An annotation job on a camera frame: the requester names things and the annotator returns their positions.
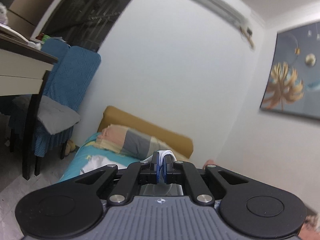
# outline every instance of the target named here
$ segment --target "green object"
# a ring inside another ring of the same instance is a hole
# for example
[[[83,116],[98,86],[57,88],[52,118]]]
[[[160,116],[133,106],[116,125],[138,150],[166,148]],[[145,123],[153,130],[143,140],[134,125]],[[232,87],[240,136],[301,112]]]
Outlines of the green object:
[[[48,35],[43,35],[42,41],[46,41],[46,40],[49,39],[49,38],[50,38],[50,36],[48,36]]]

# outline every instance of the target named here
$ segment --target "chair backrest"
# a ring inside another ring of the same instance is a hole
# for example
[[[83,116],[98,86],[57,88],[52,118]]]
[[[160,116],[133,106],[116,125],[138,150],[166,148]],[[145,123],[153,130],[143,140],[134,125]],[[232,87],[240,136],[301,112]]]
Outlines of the chair backrest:
[[[51,86],[52,80],[60,66],[62,59],[67,54],[69,48],[70,46],[67,43],[56,40],[56,39],[47,39],[43,44],[41,51],[58,58],[58,62],[53,65],[53,68],[50,72],[47,83],[44,87],[43,95],[47,95],[49,87]]]
[[[61,61],[47,96],[77,111],[100,62],[98,53],[72,46]]]

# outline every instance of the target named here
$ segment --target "desk drawer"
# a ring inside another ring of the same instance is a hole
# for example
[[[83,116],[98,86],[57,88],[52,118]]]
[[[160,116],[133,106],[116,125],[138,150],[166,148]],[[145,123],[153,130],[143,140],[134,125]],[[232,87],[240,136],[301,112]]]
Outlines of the desk drawer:
[[[1,76],[42,79],[45,71],[52,67],[49,63],[0,49]]]
[[[38,94],[42,79],[0,76],[0,96]]]

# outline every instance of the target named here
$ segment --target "turquoise bed sheet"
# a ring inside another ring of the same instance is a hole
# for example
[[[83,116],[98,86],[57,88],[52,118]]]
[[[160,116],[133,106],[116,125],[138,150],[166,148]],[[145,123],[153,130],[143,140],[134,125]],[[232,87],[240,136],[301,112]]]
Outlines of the turquoise bed sheet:
[[[105,156],[109,160],[116,163],[120,163],[124,166],[128,166],[130,163],[141,161],[140,159],[136,159],[130,156],[124,156],[111,151],[98,149],[92,145],[85,146],[87,143],[95,141],[99,134],[100,133],[95,133],[94,135],[90,136],[86,140],[86,142],[79,148],[74,159],[72,160],[69,167],[66,169],[63,176],[58,182],[65,181],[67,179],[71,179],[78,176],[80,174],[80,169],[88,163],[88,159],[90,158],[90,156],[93,155]]]

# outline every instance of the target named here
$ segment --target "white ball in painting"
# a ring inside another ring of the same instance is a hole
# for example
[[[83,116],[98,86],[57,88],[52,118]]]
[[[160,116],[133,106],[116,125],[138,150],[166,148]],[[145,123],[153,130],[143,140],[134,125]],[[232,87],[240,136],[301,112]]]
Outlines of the white ball in painting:
[[[308,67],[313,67],[316,64],[316,56],[312,53],[306,56],[306,65]]]

